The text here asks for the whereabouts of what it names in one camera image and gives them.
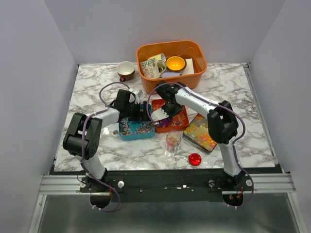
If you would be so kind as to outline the orange candy tray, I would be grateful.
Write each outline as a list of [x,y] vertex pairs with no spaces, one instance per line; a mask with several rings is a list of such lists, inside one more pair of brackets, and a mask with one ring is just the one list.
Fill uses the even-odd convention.
[[[163,99],[152,100],[151,102],[152,111],[161,108],[165,103],[166,102]],[[183,110],[177,115],[175,115],[172,121],[166,127],[163,127],[160,124],[155,125],[155,132],[168,133],[170,131],[183,131],[188,127],[188,125],[189,125],[188,114],[185,106],[183,106]]]

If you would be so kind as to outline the purple plastic scoop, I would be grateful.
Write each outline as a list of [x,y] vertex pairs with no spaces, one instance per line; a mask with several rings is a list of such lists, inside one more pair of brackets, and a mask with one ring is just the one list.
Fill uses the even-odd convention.
[[160,120],[158,123],[157,123],[157,127],[158,128],[165,128],[165,127],[168,127],[170,125],[171,121],[169,119],[163,119],[163,120]]

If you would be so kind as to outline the teal candy tray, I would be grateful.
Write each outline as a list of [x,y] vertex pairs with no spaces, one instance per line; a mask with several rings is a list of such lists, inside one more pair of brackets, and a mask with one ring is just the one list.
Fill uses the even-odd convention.
[[129,121],[128,118],[124,118],[119,122],[119,135],[122,141],[152,138],[155,135],[155,127],[151,121]]

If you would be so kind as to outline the clear plastic jar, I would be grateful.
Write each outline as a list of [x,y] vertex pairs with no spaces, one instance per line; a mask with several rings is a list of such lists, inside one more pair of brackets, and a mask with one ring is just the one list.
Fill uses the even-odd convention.
[[178,152],[181,144],[181,135],[178,131],[170,131],[166,136],[166,153],[174,155]]

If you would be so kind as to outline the gold tin candy tray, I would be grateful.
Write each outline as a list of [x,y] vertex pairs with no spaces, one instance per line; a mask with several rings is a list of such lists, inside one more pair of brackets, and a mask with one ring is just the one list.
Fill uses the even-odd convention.
[[197,114],[183,131],[183,138],[207,154],[211,153],[217,145],[208,133],[207,119],[200,114]]

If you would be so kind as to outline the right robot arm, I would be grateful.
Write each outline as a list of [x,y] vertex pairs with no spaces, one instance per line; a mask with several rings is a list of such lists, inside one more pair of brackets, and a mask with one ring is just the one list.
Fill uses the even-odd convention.
[[166,101],[158,110],[153,111],[150,118],[153,122],[171,121],[188,107],[207,120],[209,136],[221,150],[224,163],[224,186],[235,190],[241,185],[246,174],[238,157],[236,142],[244,137],[246,126],[243,119],[233,111],[228,101],[217,102],[209,100],[190,90],[182,83],[159,82],[155,92]]

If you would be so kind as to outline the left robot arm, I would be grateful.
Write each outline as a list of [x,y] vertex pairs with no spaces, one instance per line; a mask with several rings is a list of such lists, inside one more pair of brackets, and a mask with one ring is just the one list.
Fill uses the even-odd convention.
[[96,155],[101,131],[104,127],[119,123],[124,119],[133,122],[148,121],[147,104],[139,101],[141,90],[120,89],[117,97],[103,110],[85,115],[75,113],[71,119],[63,140],[63,148],[77,156],[87,176],[91,177],[91,186],[102,192],[108,185],[107,169]]

